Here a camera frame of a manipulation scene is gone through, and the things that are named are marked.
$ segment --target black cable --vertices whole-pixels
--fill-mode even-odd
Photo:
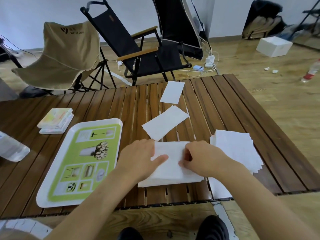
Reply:
[[[37,60],[38,60],[38,58],[34,55],[34,54],[32,54],[32,53],[30,53],[30,52],[28,52],[28,51],[26,51],[26,50],[23,50],[23,49],[20,49],[19,47],[17,47],[17,46],[15,46],[10,40],[8,40],[5,36],[3,36],[3,35],[1,35],[0,34],[0,36],[2,36],[2,37],[4,37],[7,41],[9,41],[14,47],[16,47],[17,49],[19,49],[19,50],[21,50],[21,51],[23,51],[23,52],[27,52],[27,53],[29,53],[29,54],[31,54],[31,55],[33,55]]]

